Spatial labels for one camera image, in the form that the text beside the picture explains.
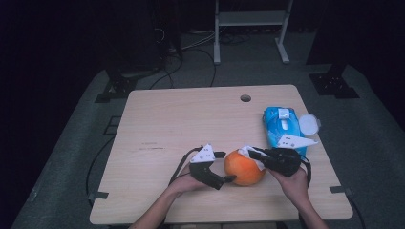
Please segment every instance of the blue package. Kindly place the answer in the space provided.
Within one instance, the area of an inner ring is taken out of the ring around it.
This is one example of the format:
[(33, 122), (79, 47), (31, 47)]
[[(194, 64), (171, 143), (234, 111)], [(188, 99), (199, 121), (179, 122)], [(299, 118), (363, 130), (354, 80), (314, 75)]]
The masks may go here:
[[(283, 135), (304, 137), (301, 133), (298, 118), (291, 108), (267, 107), (263, 115), (268, 143), (277, 148), (277, 143)], [(307, 147), (295, 149), (299, 155), (305, 156)]]

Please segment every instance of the white lid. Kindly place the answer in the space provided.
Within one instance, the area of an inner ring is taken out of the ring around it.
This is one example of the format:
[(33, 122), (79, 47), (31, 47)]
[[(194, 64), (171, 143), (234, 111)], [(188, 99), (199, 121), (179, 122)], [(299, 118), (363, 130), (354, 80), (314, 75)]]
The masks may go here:
[(304, 135), (315, 135), (319, 131), (318, 120), (313, 114), (304, 114), (298, 120), (301, 133)]

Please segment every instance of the dark background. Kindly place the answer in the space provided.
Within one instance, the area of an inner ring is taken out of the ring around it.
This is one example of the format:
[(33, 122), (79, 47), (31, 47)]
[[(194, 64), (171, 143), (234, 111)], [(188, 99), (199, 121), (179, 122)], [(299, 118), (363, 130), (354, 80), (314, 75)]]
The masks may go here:
[[(158, 66), (164, 52), (154, 28), (167, 23), (180, 22), (181, 32), (213, 29), (214, 1), (178, 4), (179, 18), (159, 1), (0, 1), (1, 228), (11, 226), (97, 73), (122, 63), (134, 69)], [(319, 29), (309, 64), (343, 58), (366, 75), (403, 127), (401, 5), (399, 0), (295, 0), (288, 29)], [(237, 6), (274, 7), (262, 0)]]

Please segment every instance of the white shelf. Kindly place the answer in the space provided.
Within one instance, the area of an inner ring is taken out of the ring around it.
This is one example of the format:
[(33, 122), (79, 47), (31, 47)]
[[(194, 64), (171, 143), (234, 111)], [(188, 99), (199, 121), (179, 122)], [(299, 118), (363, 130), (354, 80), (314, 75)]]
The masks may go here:
[(283, 10), (220, 12), (219, 26), (283, 25), (285, 14)]

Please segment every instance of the wrist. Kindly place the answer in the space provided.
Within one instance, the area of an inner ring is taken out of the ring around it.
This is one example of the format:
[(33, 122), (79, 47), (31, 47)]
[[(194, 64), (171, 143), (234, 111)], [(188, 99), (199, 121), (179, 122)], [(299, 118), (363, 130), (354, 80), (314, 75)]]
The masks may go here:
[(176, 187), (176, 185), (169, 185), (164, 192), (168, 196), (171, 196), (171, 197), (174, 197), (174, 198), (178, 198), (179, 196), (181, 196), (184, 193), (184, 191), (178, 189)]

